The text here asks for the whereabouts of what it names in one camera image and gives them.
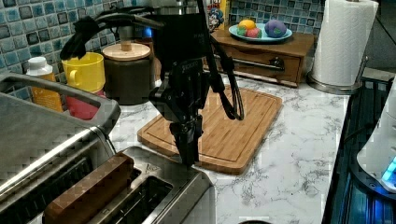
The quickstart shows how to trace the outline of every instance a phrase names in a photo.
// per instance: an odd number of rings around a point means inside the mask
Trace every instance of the blue light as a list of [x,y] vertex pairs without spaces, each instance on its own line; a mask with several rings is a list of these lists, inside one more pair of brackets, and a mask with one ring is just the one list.
[[390,166],[388,167],[388,170],[387,170],[387,171],[393,172],[395,169],[396,169],[396,163],[392,162],[392,163],[390,164]]
[[386,171],[383,175],[382,175],[382,179],[385,181],[388,181],[390,176],[392,175],[393,172],[390,171]]
[[149,27],[146,27],[146,28],[145,28],[145,30],[144,30],[144,36],[145,36],[145,37],[151,37],[151,36],[152,36],[151,28],[149,28]]

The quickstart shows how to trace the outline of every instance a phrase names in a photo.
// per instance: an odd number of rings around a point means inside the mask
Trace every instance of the orange fruit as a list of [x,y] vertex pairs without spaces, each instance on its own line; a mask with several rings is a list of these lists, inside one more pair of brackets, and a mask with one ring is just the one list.
[[238,26],[245,26],[248,30],[256,28],[256,22],[251,20],[242,20],[239,22]]

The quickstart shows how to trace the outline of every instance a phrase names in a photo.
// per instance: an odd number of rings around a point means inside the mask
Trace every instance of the marble countertop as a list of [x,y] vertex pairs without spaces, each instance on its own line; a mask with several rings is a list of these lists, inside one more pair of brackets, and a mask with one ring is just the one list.
[[[216,223],[249,219],[320,223],[348,96],[317,91],[305,83],[292,89],[238,78],[238,84],[282,98],[283,107],[244,174],[224,175],[195,167],[214,184]],[[137,131],[159,114],[155,107],[145,103],[122,106],[121,110],[110,134],[116,150],[131,146],[148,149],[137,141]]]

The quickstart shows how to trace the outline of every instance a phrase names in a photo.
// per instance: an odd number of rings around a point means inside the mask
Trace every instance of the paper towel roll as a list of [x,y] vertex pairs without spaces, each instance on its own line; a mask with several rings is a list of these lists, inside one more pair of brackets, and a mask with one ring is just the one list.
[[326,1],[312,78],[334,86],[355,83],[377,9],[370,0]]

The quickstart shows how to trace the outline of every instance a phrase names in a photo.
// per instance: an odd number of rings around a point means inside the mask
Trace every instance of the stovetop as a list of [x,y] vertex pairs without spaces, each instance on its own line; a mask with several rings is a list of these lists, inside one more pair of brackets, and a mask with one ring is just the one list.
[[391,81],[364,78],[348,102],[322,223],[396,223],[394,195],[381,195],[379,184],[359,171],[357,153],[364,147],[387,101]]

